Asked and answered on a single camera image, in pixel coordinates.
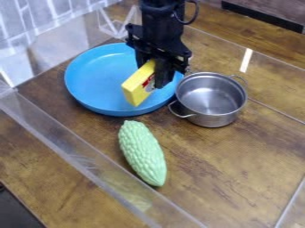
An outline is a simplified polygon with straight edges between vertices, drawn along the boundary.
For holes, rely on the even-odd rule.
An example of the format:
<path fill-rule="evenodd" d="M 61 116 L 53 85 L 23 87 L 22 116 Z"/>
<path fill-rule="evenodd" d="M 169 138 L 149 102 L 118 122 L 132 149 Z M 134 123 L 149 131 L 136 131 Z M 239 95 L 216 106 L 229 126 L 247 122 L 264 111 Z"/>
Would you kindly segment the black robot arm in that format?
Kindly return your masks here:
<path fill-rule="evenodd" d="M 186 73 L 192 50 L 182 43 L 184 26 L 198 16 L 197 0 L 140 0 L 142 24 L 126 25 L 126 44 L 136 50 L 137 66 L 154 60 L 156 88 L 172 82 L 176 72 Z"/>

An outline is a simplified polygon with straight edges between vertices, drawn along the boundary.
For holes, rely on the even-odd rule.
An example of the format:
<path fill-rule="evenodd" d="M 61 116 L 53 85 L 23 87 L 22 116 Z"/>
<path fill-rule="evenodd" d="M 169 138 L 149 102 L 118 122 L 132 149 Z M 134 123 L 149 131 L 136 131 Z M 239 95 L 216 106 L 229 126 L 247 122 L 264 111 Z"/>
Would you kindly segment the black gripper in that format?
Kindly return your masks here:
<path fill-rule="evenodd" d="M 172 82 L 176 71 L 186 73 L 192 50 L 181 41 L 181 36 L 160 30 L 145 36 L 145 26 L 126 25 L 126 44 L 136 50 L 137 66 L 156 60 L 156 88 L 164 88 Z"/>

